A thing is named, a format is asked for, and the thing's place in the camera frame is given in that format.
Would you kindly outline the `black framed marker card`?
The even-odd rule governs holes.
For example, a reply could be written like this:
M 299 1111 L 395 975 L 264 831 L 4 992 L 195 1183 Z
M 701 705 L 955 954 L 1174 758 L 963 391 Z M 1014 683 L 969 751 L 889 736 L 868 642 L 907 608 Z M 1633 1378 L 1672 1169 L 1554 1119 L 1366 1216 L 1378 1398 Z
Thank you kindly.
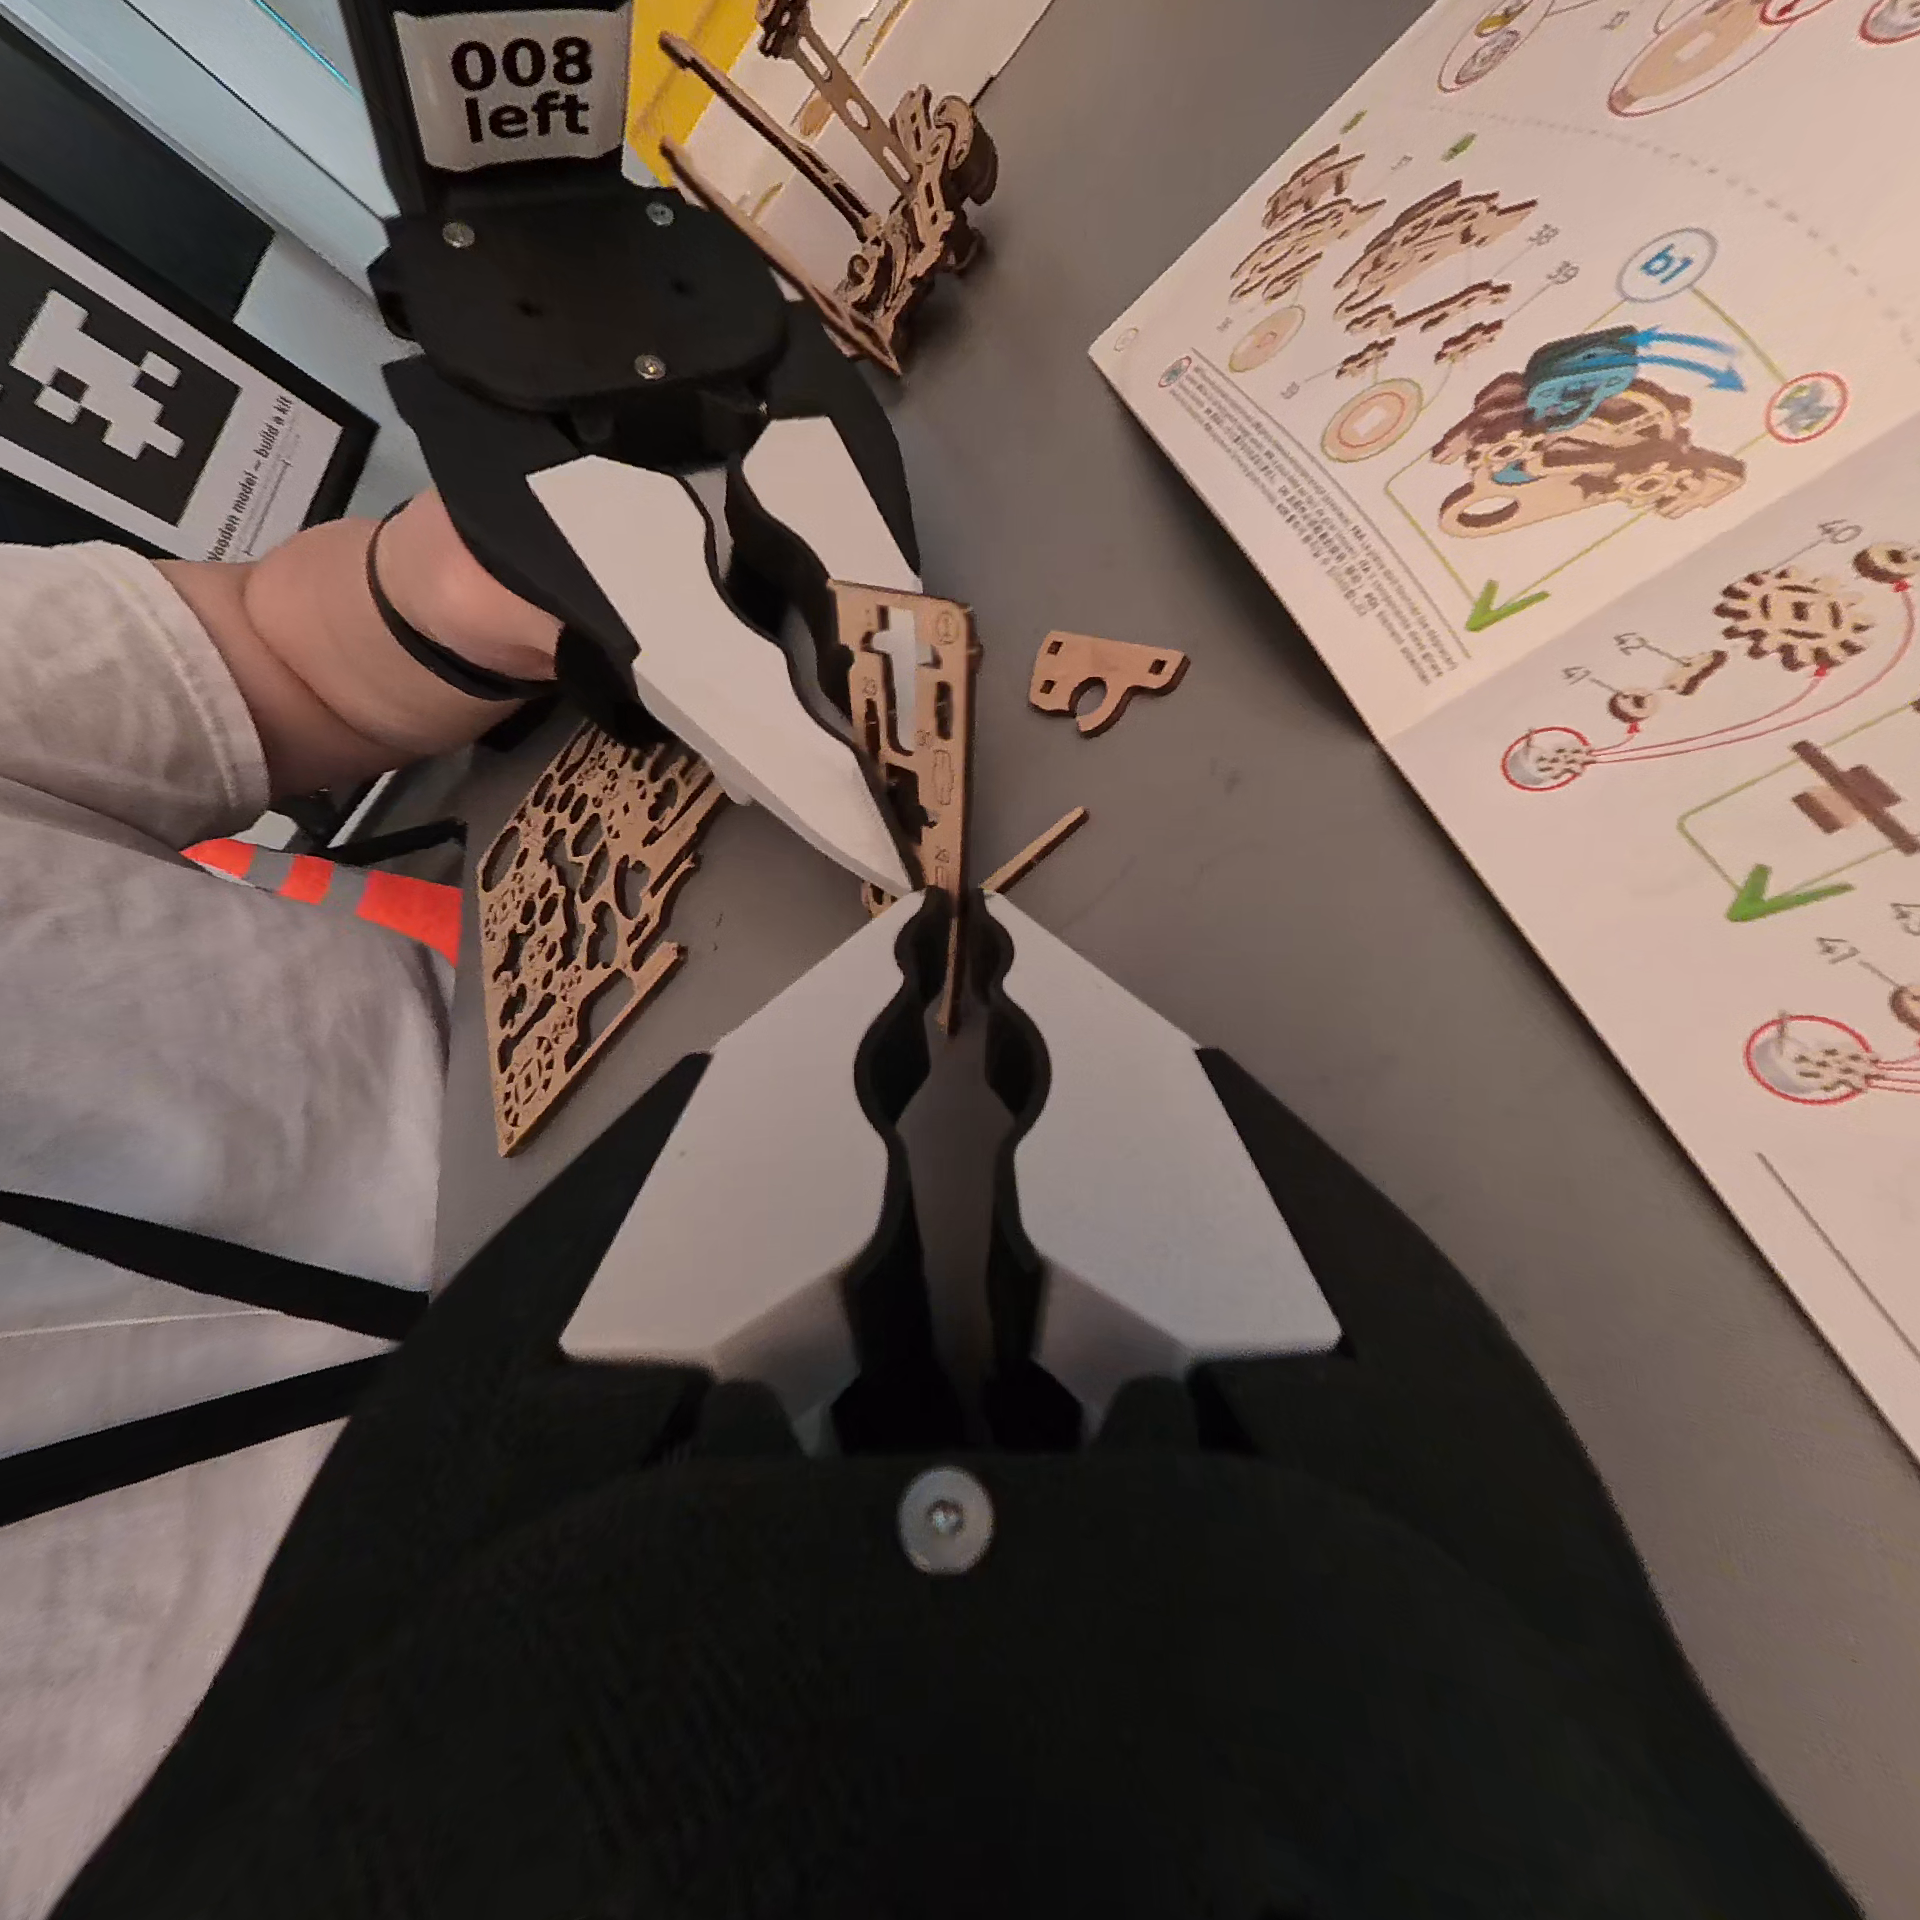
M 3 540 L 258 561 L 345 514 L 378 425 L 4 172 Z

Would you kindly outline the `person's left hand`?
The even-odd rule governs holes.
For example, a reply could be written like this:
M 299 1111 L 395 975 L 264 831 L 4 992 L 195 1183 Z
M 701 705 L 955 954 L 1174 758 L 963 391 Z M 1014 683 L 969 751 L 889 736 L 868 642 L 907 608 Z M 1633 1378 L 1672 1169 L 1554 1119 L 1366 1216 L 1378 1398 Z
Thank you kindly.
M 436 489 L 302 532 L 248 572 L 241 611 L 284 795 L 453 753 L 558 688 L 561 622 L 474 555 Z

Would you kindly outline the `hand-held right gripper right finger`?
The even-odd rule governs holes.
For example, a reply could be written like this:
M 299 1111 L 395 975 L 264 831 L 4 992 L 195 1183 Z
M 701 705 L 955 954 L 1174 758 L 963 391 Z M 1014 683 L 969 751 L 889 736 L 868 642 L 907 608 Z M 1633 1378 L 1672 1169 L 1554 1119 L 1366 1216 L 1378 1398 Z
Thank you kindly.
M 1342 1331 L 1177 1025 L 1001 897 L 978 905 L 992 1175 L 984 1408 L 1075 1450 L 1144 1378 L 1332 1353 Z

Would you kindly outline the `assembly instruction manual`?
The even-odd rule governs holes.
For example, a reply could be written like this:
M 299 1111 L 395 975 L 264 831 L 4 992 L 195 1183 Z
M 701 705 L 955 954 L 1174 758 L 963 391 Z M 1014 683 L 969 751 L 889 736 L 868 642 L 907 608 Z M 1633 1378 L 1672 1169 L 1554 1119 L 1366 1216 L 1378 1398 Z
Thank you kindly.
M 1916 136 L 1916 4 L 1433 4 L 1090 346 L 1908 1451 Z

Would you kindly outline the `yellow plastic bin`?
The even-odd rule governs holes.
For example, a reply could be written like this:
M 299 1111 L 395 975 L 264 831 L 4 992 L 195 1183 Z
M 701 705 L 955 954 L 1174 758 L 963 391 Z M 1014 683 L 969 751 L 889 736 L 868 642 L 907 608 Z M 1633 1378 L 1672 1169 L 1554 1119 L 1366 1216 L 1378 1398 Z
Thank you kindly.
M 710 89 L 660 49 L 660 34 L 672 32 L 701 54 L 715 8 L 715 3 L 630 4 L 630 74 L 621 172 L 638 186 L 660 183 L 665 168 L 660 143 L 690 134 L 710 99 Z

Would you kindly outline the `thin wooden stick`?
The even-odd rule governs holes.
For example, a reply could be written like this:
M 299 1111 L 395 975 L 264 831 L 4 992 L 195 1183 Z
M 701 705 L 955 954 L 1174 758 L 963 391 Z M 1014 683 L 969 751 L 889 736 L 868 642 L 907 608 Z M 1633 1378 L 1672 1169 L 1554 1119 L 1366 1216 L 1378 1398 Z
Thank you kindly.
M 981 886 L 984 897 L 1004 897 L 1048 862 L 1058 849 L 1069 844 L 1090 818 L 1088 808 L 1072 808 L 1066 817 L 1035 835 L 1024 849 L 1004 859 Z

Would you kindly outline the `slotted wooden model part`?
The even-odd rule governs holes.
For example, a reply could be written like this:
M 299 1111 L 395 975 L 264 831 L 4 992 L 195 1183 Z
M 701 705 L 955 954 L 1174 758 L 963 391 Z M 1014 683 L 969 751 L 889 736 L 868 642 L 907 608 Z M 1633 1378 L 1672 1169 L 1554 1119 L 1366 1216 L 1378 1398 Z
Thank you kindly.
M 851 718 L 902 836 L 906 866 L 947 898 L 939 1027 L 963 1025 L 981 650 L 974 612 L 953 599 L 830 580 L 835 632 L 849 654 Z

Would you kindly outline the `partly assembled wooden model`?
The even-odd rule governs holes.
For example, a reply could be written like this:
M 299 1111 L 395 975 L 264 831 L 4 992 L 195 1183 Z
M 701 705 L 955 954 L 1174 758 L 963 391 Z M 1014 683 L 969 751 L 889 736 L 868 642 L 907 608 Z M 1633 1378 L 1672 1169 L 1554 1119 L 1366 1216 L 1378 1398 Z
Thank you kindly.
M 953 95 L 932 99 L 925 86 L 910 88 L 889 114 L 880 114 L 814 25 L 806 3 L 758 3 L 755 20 L 758 51 L 794 64 L 826 100 L 833 120 L 877 164 L 885 180 L 883 202 L 862 199 L 819 150 L 777 124 L 690 39 L 660 32 L 656 44 L 675 70 L 707 86 L 710 97 L 786 161 L 851 230 L 854 250 L 843 278 L 835 286 L 819 283 L 790 247 L 728 199 L 718 180 L 710 180 L 675 138 L 660 138 L 660 156 L 682 193 L 742 238 L 768 270 L 812 307 L 843 355 L 899 378 L 897 350 L 932 282 L 963 275 L 978 254 L 969 209 L 989 202 L 996 188 L 1000 154 L 992 136 L 968 100 Z

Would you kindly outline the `person's light grey shirt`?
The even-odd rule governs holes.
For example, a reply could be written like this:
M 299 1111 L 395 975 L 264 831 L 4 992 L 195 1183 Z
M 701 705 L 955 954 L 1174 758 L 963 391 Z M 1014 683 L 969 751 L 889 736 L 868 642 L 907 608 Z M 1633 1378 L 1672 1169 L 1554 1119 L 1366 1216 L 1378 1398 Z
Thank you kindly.
M 441 968 L 4 783 L 4 1191 L 397 1290 L 435 1244 Z M 379 1353 L 4 1227 L 4 1455 Z M 225 1659 L 336 1425 L 4 1526 L 4 1915 L 46 1915 Z

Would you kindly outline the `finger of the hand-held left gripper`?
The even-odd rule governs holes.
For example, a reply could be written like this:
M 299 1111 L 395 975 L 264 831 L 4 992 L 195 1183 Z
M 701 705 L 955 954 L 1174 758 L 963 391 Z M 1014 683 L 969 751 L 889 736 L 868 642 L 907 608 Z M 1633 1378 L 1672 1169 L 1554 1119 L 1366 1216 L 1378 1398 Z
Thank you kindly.
M 826 416 L 780 418 L 728 468 L 728 585 L 794 662 L 835 640 L 830 583 L 920 592 L 921 576 Z
M 803 699 L 777 640 L 741 615 L 715 575 L 714 523 L 676 475 L 573 459 L 531 491 L 636 642 L 630 679 L 654 718 L 849 873 L 910 894 L 897 831 L 846 734 Z

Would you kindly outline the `laser-cut wooden parts sheet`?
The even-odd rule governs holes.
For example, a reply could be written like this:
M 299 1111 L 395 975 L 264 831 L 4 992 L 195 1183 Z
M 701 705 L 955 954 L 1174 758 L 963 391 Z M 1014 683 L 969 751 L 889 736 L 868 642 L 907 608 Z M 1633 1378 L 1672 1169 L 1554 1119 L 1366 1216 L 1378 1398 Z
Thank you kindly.
M 728 795 L 684 743 L 584 724 L 476 868 L 496 1152 L 520 1154 L 660 992 L 668 922 Z

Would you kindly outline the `white cardboard box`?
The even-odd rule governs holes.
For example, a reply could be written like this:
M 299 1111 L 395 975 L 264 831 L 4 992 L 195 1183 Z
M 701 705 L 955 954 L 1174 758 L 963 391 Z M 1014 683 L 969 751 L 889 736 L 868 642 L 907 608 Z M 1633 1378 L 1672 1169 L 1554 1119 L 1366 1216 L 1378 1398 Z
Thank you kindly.
M 1014 58 L 1050 3 L 819 3 L 817 27 L 880 107 L 914 86 L 969 103 Z

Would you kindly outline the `wooden bracket plate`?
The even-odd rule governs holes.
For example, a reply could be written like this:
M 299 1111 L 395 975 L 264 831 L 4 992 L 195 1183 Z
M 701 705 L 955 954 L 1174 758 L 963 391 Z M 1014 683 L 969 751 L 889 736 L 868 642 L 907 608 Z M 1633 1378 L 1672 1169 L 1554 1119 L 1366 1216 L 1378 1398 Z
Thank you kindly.
M 1034 713 L 1069 718 L 1080 736 L 1102 736 L 1140 695 L 1174 690 L 1189 654 L 1080 632 L 1050 632 L 1027 688 Z

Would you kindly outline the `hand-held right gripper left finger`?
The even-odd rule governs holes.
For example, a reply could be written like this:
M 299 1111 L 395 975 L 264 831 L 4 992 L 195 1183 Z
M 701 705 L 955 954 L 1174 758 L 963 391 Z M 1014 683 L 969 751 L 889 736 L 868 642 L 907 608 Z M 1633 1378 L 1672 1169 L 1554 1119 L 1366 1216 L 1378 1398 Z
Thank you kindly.
M 921 1440 L 921 1234 L 899 1123 L 921 1091 L 921 897 L 704 1057 L 561 1352 L 676 1362 Z

